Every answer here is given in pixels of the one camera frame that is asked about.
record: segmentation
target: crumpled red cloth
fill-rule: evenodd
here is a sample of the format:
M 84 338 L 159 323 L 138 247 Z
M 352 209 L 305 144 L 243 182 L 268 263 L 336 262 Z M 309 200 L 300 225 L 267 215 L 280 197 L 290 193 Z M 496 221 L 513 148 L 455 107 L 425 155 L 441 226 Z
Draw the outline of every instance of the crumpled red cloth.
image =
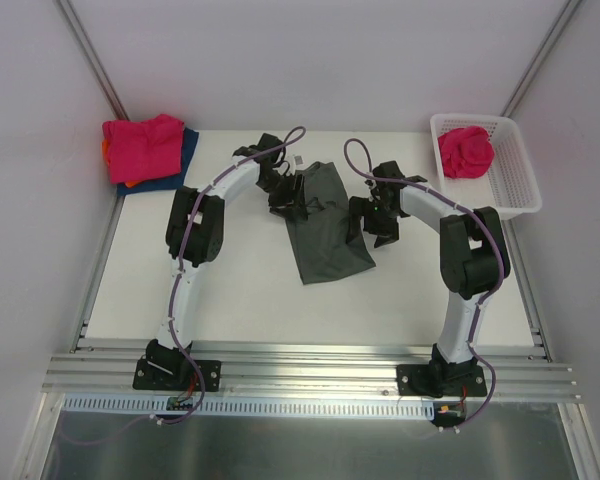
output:
M 183 131 L 184 122 L 165 114 L 139 123 L 104 122 L 111 183 L 142 182 L 180 173 Z
M 495 152 L 482 127 L 456 128 L 438 138 L 445 177 L 478 178 L 487 173 Z

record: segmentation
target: blue cloth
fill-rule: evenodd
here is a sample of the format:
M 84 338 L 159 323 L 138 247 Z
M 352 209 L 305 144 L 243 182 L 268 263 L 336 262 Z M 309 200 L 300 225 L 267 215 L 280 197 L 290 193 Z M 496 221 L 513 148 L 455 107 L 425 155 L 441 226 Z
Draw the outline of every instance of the blue cloth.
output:
M 170 177 L 156 178 L 155 180 L 147 180 L 139 183 L 135 187 L 127 187 L 124 183 L 118 184 L 118 196 L 130 195 L 132 193 L 153 192 L 155 190 L 177 190 L 184 185 L 184 178 L 187 176 L 189 164 L 193 158 L 193 153 L 198 145 L 198 132 L 194 130 L 184 129 L 182 134 L 182 168 L 180 173 L 171 175 Z

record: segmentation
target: red cloth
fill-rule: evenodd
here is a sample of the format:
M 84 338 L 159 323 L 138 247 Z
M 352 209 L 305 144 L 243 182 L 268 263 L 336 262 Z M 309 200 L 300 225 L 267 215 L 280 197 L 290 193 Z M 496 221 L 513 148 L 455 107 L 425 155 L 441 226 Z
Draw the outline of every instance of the red cloth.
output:
M 182 121 L 164 114 L 140 123 L 104 122 L 111 183 L 142 182 L 180 173 L 183 130 Z
M 478 178 L 487 173 L 495 152 L 482 127 L 456 128 L 438 138 L 445 177 Z

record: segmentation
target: white basket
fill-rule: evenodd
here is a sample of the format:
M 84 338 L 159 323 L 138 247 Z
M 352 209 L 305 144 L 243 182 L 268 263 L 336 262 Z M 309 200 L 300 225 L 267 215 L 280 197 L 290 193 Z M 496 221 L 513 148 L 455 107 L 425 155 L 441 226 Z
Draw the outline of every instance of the white basket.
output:
M 438 137 L 454 128 L 476 125 L 489 132 L 496 156 L 480 178 L 448 178 L 442 171 Z M 472 208 L 494 207 L 502 220 L 542 207 L 538 183 L 516 122 L 505 117 L 468 114 L 437 114 L 431 117 L 440 193 Z

